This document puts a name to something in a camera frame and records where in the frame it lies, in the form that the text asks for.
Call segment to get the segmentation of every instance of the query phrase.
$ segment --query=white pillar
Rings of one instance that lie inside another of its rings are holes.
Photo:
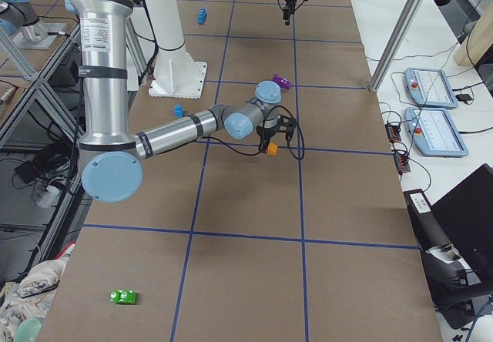
[[[146,4],[159,46],[149,94],[200,98],[207,64],[194,62],[186,51],[176,0],[146,0]]]

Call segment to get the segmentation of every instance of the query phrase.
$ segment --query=white table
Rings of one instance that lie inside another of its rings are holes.
[[[381,57],[406,0],[351,1],[358,28],[360,29],[361,40],[368,57],[368,65],[373,73],[378,62],[372,59]],[[424,0],[417,17],[399,48],[396,59],[401,59],[406,55],[435,55],[447,49],[451,50],[433,57],[415,57],[393,61],[377,93],[380,102],[388,104],[381,103],[382,112],[389,110],[390,106],[393,111],[398,112],[404,119],[404,110],[409,106],[400,102],[391,81],[392,72],[404,72],[408,67],[443,68],[447,75],[454,75],[466,70],[467,68],[459,67],[453,59],[454,53],[458,49],[458,45],[453,47],[455,43],[457,43],[457,40],[453,32],[448,27],[433,0]],[[393,77],[401,94],[401,100],[412,102],[404,88],[404,75],[394,74]],[[474,69],[450,78],[452,88],[462,88],[480,81],[481,78]],[[467,106],[460,102],[460,106],[457,109],[450,111],[458,130],[473,131],[493,126],[493,98],[484,85],[475,86],[473,90],[475,101],[472,105]],[[387,120],[387,116],[388,114],[384,115],[384,120]],[[397,120],[396,115],[390,115],[390,120]],[[411,138],[408,133],[402,132],[401,136],[403,142],[409,146]],[[419,155],[415,146],[412,147],[411,158],[424,165],[431,174],[431,186],[426,192],[431,203],[438,201],[481,164],[488,163],[493,166],[493,154],[491,154],[491,151],[493,151],[493,131],[463,135],[463,140],[468,147],[469,155],[460,159],[423,157]],[[413,162],[410,162],[410,164],[411,172],[404,174],[401,180],[402,190],[425,189],[428,185],[427,173],[417,164]],[[465,340],[464,332],[452,330],[441,315],[438,315],[438,318],[444,340],[450,341],[456,334],[464,334]],[[493,317],[482,317],[478,321],[470,341],[487,342],[491,340],[491,335],[493,335]]]

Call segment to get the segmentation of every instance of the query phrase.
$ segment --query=green block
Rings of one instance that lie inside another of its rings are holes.
[[[137,292],[133,290],[112,290],[109,300],[120,305],[135,305]]]

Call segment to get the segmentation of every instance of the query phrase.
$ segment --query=sticker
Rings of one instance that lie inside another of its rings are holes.
[[[80,25],[84,52],[109,52],[109,19],[81,18]]]
[[[409,197],[413,200],[413,203],[416,206],[416,209],[418,210],[419,213],[431,212],[428,202],[426,202],[426,199],[421,193],[414,193],[411,194]]]

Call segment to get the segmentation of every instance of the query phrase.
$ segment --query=purple toy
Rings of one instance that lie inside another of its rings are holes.
[[[288,79],[283,78],[282,76],[279,76],[278,74],[274,74],[274,76],[272,77],[272,81],[275,82],[282,89],[291,88],[290,81]]]

